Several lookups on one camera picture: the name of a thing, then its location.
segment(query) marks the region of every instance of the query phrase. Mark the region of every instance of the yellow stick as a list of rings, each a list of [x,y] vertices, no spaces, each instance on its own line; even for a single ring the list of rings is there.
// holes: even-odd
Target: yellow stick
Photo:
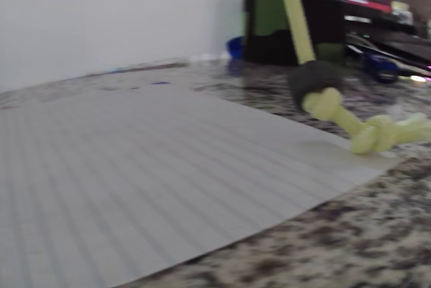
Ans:
[[[314,61],[316,56],[314,55],[301,0],[284,0],[284,8],[289,19],[299,63]]]

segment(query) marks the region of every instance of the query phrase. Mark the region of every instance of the paper sheet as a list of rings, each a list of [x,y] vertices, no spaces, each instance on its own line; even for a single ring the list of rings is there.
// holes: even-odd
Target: paper sheet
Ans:
[[[113,287],[221,248],[399,160],[169,85],[0,113],[0,287]]]

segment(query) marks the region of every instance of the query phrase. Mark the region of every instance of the granite countertop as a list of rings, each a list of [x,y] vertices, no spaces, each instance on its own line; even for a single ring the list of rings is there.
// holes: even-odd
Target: granite countertop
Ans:
[[[90,92],[171,83],[345,137],[292,105],[283,67],[203,63],[60,81],[0,94],[0,109]],[[344,106],[365,119],[388,111],[431,116],[431,83],[379,85],[347,74]],[[394,151],[405,161],[365,186],[206,256],[121,288],[431,287],[431,145]]]

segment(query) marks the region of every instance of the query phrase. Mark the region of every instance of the white paper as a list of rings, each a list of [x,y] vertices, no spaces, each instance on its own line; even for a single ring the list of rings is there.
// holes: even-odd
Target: white paper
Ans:
[[[399,162],[169,85],[0,113],[0,287],[113,287],[211,252]]]

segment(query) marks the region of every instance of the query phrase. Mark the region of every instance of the green object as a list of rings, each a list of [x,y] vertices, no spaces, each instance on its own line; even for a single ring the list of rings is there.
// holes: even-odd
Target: green object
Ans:
[[[344,44],[322,42],[314,46],[314,52],[318,61],[329,61],[338,65],[344,63]]]
[[[268,36],[277,30],[288,30],[283,0],[255,0],[255,36]]]
[[[289,30],[283,0],[255,0],[255,36],[270,36],[278,30]],[[321,43],[314,46],[318,60],[344,62],[344,45]]]

